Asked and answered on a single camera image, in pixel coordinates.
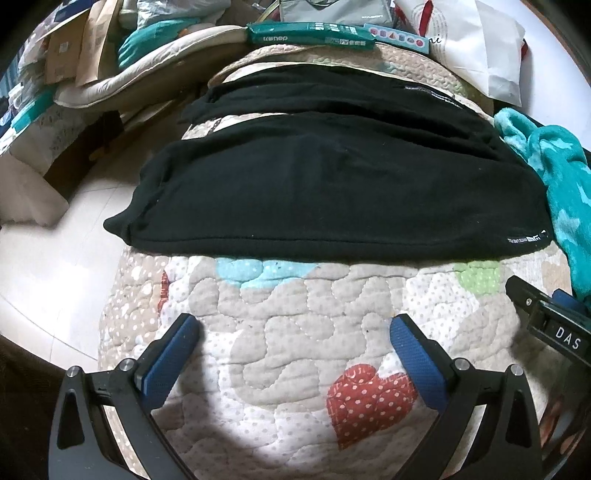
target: white paper bag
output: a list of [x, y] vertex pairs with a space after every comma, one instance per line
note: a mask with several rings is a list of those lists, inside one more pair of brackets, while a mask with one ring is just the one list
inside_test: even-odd
[[516, 20], [479, 0], [396, 0], [396, 6], [415, 32], [430, 39], [430, 55], [439, 63], [487, 97], [521, 106], [525, 30]]

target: cushion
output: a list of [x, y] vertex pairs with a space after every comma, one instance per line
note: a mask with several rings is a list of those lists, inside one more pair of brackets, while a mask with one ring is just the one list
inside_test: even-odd
[[165, 102], [184, 89], [207, 82], [247, 53], [246, 28], [222, 25], [185, 35], [138, 60], [120, 74], [77, 87], [60, 85], [54, 101], [68, 108], [98, 111]]

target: metal screw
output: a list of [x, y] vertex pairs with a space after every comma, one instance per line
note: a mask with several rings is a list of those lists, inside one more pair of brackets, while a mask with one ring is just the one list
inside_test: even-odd
[[74, 365], [73, 367], [70, 367], [68, 369], [68, 371], [66, 372], [66, 375], [70, 378], [74, 378], [76, 375], [78, 375], [78, 372], [80, 372], [80, 367], [77, 367], [76, 365]]
[[119, 368], [121, 370], [123, 370], [123, 372], [127, 372], [129, 370], [131, 370], [135, 365], [135, 360], [133, 358], [126, 358], [125, 360], [122, 360], [121, 363], [119, 364]]
[[453, 363], [458, 370], [468, 370], [470, 368], [470, 362], [465, 358], [456, 358]]
[[511, 373], [518, 377], [520, 375], [523, 375], [523, 369], [519, 365], [513, 364], [511, 365]]

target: green package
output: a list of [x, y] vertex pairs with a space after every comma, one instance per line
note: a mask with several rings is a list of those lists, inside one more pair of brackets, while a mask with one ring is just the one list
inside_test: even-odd
[[251, 43], [273, 45], [336, 45], [339, 47], [374, 47], [375, 37], [362, 27], [319, 22], [269, 22], [248, 25]]

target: bed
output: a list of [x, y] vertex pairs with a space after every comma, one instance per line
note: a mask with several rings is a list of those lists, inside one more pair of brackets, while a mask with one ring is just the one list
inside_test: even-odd
[[[494, 105], [469, 84], [385, 45], [355, 54], [263, 47], [209, 85], [302, 63], [428, 85], [492, 121]], [[259, 116], [191, 125], [183, 139]], [[499, 371], [522, 365], [541, 418], [563, 361], [527, 333], [505, 295], [512, 275], [546, 293], [570, 291], [567, 258], [553, 242], [512, 258], [399, 264], [166, 256], [127, 247], [100, 320], [99, 368], [138, 358], [180, 313], [191, 313], [203, 322], [204, 341], [152, 415], [198, 478], [387, 479], [436, 416], [389, 343], [389, 319], [398, 313], [408, 313], [452, 358]], [[481, 415], [475, 410], [448, 473], [465, 457]], [[108, 417], [128, 465], [145, 475], [115, 413]]]

